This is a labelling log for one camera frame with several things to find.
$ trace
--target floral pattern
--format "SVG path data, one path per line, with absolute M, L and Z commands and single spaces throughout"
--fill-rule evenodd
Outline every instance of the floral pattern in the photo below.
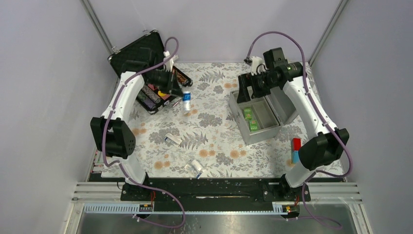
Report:
M 238 75 L 248 72 L 245 63 L 177 63 L 176 66 L 193 79 L 191 111 L 184 115 L 182 103 L 167 106 L 149 115 L 135 102 L 128 126 L 136 136 L 131 155 L 152 177 L 190 177 L 184 166 L 198 160 L 205 168 L 202 177 L 280 177 L 291 164 L 291 139 L 307 141 L 300 117 L 285 125 L 272 139 L 245 145 L 228 105 L 229 92 L 238 89 Z M 311 69 L 310 84 L 318 92 Z M 165 134 L 179 136 L 175 147 L 164 141 Z M 342 174 L 336 161 L 323 170 Z M 104 168 L 102 177 L 121 177 L 118 166 Z

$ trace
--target red and blue object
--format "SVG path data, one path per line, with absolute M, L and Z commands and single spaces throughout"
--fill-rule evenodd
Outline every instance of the red and blue object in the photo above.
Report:
M 298 150 L 301 148 L 301 139 L 300 138 L 293 138 L 291 141 L 291 162 L 297 163 L 300 158 L 298 155 Z

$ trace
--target green package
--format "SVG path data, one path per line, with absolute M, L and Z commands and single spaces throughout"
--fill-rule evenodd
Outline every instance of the green package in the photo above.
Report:
M 244 117 L 246 120 L 251 120 L 252 119 L 252 110 L 249 107 L 244 108 Z
M 258 131 L 258 123 L 256 120 L 250 120 L 249 121 L 249 130 L 251 132 Z

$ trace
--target white wall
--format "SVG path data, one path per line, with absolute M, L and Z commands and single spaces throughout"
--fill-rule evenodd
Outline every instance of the white wall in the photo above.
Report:
M 411 0 L 351 0 L 313 66 L 378 234 L 413 229 L 412 11 Z
M 242 61 L 256 36 L 282 31 L 313 53 L 340 0 L 91 0 L 112 44 L 118 49 L 157 29 L 163 39 L 176 36 L 180 61 Z M 282 36 L 260 39 L 253 55 L 282 47 L 300 60 Z
M 0 233 L 59 233 L 116 75 L 78 0 L 0 2 Z

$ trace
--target gray storage box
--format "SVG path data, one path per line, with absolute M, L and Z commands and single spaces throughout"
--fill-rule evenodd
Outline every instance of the gray storage box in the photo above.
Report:
M 246 145 L 275 137 L 285 124 L 291 123 L 297 116 L 297 110 L 290 98 L 279 88 L 271 89 L 271 94 L 249 102 L 237 104 L 238 91 L 229 96 L 229 107 L 240 129 Z M 258 131 L 249 130 L 248 120 L 244 118 L 244 108 L 250 107 L 252 118 L 258 122 Z

